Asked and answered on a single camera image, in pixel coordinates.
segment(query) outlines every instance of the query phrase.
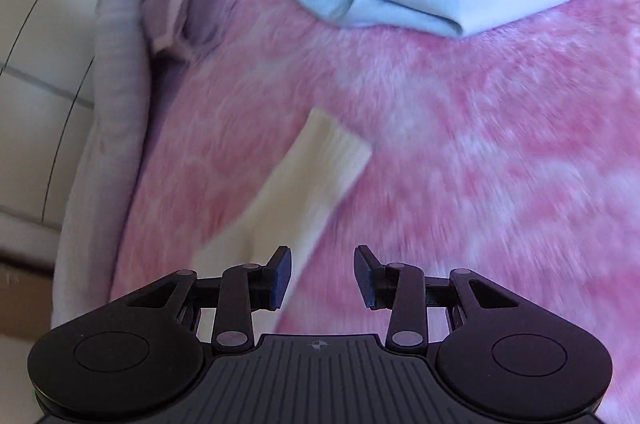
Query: pink fuzzy blanket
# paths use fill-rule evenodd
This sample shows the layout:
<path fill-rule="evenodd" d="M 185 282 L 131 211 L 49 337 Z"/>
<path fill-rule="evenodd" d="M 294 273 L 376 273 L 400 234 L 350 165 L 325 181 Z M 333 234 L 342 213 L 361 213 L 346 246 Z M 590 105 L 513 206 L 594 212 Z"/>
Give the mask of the pink fuzzy blanket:
<path fill-rule="evenodd" d="M 465 40 L 239 0 L 174 92 L 113 297 L 188 266 L 319 106 L 374 154 L 279 331 L 384 335 L 388 312 L 367 311 L 353 277 L 359 244 L 430 276 L 468 267 L 600 338 L 614 381 L 599 415 L 640 422 L 640 0 L 575 0 Z"/>

